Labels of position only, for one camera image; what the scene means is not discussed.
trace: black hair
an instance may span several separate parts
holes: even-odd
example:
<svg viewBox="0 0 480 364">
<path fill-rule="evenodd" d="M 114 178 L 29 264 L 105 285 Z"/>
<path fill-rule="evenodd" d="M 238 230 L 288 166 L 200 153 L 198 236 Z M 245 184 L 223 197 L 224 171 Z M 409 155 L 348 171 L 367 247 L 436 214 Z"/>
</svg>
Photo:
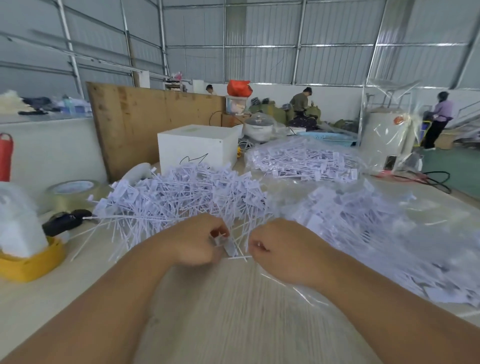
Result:
<svg viewBox="0 0 480 364">
<path fill-rule="evenodd" d="M 445 100 L 448 99 L 448 95 L 449 95 L 448 92 L 442 91 L 441 93 L 439 93 L 439 94 L 437 95 L 437 97 L 438 97 L 439 101 L 442 102 L 442 101 L 445 101 Z"/>
</svg>

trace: purple shirt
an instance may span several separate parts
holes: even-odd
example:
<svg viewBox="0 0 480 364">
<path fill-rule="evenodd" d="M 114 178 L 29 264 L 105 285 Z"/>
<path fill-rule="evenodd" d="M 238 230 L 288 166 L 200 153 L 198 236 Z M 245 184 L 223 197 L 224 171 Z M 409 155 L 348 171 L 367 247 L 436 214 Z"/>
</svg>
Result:
<svg viewBox="0 0 480 364">
<path fill-rule="evenodd" d="M 453 102 L 450 100 L 439 102 L 435 105 L 433 114 L 438 115 L 435 120 L 446 121 L 446 118 L 451 118 L 453 116 Z"/>
</svg>

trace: right forearm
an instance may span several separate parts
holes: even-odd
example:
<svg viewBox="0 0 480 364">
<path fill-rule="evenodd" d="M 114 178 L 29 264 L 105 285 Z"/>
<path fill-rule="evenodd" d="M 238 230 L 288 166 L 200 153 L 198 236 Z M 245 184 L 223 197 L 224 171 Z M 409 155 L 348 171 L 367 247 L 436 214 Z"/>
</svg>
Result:
<svg viewBox="0 0 480 364">
<path fill-rule="evenodd" d="M 323 257 L 315 289 L 334 303 L 385 364 L 469 363 L 480 330 L 337 250 Z"/>
</svg>

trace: olive green shirt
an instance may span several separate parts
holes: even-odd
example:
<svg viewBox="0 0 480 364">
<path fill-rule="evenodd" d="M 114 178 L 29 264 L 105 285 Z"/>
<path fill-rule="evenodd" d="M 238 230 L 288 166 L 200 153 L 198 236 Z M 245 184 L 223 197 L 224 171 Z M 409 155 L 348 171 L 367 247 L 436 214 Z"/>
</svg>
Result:
<svg viewBox="0 0 480 364">
<path fill-rule="evenodd" d="M 293 111 L 305 111 L 308 107 L 308 97 L 303 92 L 296 94 L 290 101 L 293 106 Z"/>
</svg>

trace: worker in purple shirt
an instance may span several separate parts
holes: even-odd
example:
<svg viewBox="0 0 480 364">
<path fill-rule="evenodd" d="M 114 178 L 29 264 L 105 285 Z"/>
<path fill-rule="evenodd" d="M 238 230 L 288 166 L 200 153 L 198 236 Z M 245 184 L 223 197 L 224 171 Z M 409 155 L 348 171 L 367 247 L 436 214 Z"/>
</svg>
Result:
<svg viewBox="0 0 480 364">
<path fill-rule="evenodd" d="M 453 119 L 453 102 L 448 99 L 448 92 L 442 91 L 437 95 L 438 104 L 431 114 L 432 125 L 423 139 L 425 150 L 435 150 L 435 140 L 438 139 L 448 122 Z"/>
</svg>

